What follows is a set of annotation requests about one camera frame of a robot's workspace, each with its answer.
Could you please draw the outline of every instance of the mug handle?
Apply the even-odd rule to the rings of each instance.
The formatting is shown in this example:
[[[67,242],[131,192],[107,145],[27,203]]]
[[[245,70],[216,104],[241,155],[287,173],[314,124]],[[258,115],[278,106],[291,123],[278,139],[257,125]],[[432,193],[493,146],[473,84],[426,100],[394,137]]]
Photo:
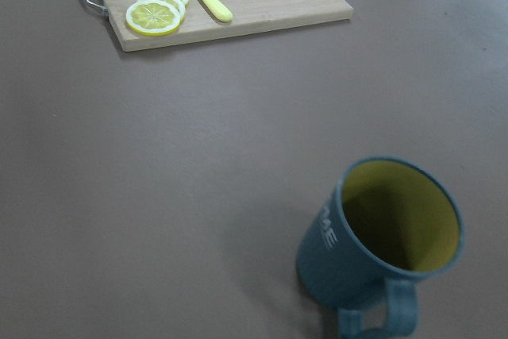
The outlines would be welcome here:
[[[341,339],[387,339],[410,335],[418,323],[418,302],[414,283],[406,279],[384,280],[387,318],[384,326],[364,330],[361,310],[339,309]]]

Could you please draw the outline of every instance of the blue mug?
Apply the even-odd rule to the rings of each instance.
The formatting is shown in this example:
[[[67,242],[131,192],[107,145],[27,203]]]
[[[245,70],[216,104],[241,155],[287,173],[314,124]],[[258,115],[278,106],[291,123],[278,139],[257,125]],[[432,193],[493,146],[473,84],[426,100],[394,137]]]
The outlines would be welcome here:
[[[415,283],[450,268],[464,244],[459,211],[428,173],[404,160],[354,163],[307,230],[297,271],[309,293],[337,310],[343,339],[411,334],[418,323]],[[363,314],[387,305],[384,325]]]

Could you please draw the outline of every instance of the gray surface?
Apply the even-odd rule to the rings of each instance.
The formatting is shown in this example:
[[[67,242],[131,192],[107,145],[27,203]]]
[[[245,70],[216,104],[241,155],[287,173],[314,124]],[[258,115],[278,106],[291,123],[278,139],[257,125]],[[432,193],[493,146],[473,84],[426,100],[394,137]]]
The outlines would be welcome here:
[[[126,54],[80,0],[0,0],[0,337],[334,338],[295,250],[373,154],[466,223],[412,337],[505,337],[508,3],[347,1],[350,22]]]

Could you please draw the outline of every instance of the cup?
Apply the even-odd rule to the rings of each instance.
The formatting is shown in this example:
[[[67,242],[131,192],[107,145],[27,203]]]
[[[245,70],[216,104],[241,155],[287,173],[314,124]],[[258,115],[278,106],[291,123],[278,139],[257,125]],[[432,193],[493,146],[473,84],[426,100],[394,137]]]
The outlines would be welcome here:
[[[406,336],[418,323],[415,283],[453,266],[463,245],[459,211],[431,175],[369,157],[347,169],[307,230],[297,271],[317,301],[337,310],[342,339]],[[383,326],[364,329],[364,312],[383,301]]]

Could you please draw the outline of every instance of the stack of lemon slices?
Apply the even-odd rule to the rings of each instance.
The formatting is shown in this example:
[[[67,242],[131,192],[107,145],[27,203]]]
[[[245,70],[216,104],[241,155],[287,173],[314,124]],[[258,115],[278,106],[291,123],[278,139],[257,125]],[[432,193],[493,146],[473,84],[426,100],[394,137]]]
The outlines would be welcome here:
[[[125,14],[127,26],[145,36],[163,36],[178,29],[189,0],[138,0]]]

